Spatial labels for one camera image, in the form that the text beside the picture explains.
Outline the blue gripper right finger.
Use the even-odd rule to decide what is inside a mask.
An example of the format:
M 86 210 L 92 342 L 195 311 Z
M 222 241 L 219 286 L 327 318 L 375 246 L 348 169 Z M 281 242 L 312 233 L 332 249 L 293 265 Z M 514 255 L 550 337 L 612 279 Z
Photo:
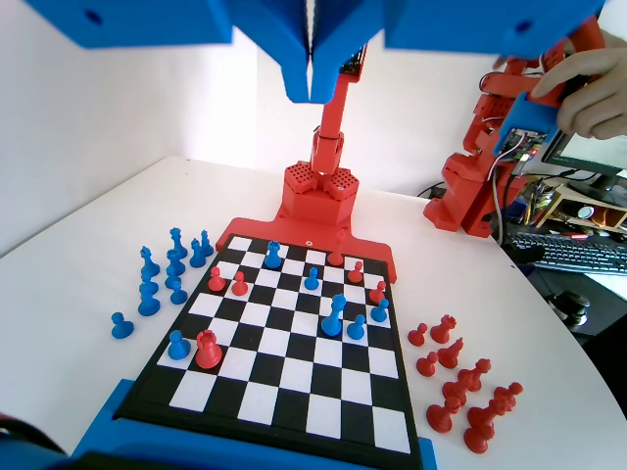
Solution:
M 382 27 L 384 1 L 315 1 L 312 44 L 312 102 L 334 94 L 340 67 Z

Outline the person's hand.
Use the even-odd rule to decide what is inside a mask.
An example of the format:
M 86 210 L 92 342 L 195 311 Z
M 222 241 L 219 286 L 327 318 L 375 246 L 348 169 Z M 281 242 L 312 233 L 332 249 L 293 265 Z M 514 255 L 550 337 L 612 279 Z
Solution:
M 539 98 L 577 75 L 597 77 L 562 102 L 557 125 L 565 133 L 598 140 L 626 133 L 626 41 L 606 31 L 603 40 L 602 49 L 565 58 L 532 91 Z

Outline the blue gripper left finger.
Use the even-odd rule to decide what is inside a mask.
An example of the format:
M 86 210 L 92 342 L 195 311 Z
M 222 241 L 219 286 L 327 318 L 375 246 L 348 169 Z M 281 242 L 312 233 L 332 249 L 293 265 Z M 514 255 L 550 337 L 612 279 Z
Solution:
M 232 1 L 230 13 L 234 25 L 280 65 L 287 97 L 293 103 L 308 103 L 307 2 Z

